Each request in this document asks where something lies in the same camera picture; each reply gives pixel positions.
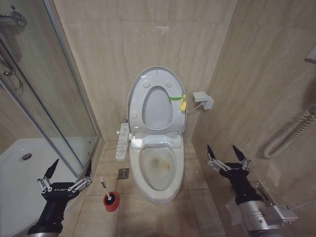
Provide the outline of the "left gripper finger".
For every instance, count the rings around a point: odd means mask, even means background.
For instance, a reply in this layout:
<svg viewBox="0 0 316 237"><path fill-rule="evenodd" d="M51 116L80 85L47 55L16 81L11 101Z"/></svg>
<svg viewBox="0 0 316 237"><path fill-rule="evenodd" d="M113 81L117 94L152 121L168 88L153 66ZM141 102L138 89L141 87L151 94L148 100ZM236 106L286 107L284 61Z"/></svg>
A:
<svg viewBox="0 0 316 237"><path fill-rule="evenodd" d="M52 166L50 166L47 169L47 171L46 171L46 173L45 173L43 178L38 178L37 179L37 184L39 185L42 194L52 191L50 179L52 178L52 176L53 176L53 174L55 172L55 169L56 169L56 166L58 164L58 161L59 161L59 159L57 159L52 164Z"/></svg>
<svg viewBox="0 0 316 237"><path fill-rule="evenodd" d="M81 192L82 190L86 189L93 181L91 178L92 172L92 160L90 160L89 165L87 167L85 176L77 181L74 185L68 188L68 192L75 193L76 191Z"/></svg>

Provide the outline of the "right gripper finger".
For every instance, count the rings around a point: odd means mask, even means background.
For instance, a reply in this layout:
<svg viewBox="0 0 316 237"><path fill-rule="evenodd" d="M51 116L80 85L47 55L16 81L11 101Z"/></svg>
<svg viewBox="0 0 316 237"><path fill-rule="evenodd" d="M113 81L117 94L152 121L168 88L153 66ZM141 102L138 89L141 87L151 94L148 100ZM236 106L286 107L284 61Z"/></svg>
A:
<svg viewBox="0 0 316 237"><path fill-rule="evenodd" d="M235 152L235 155L237 156L237 159L242 165L242 169L250 171L251 160L247 159L245 155L242 153L242 151L240 151L235 145L233 145L233 150Z"/></svg>
<svg viewBox="0 0 316 237"><path fill-rule="evenodd" d="M229 166L216 159L211 147L207 145L208 165L210 165L215 171L228 171L231 170Z"/></svg>

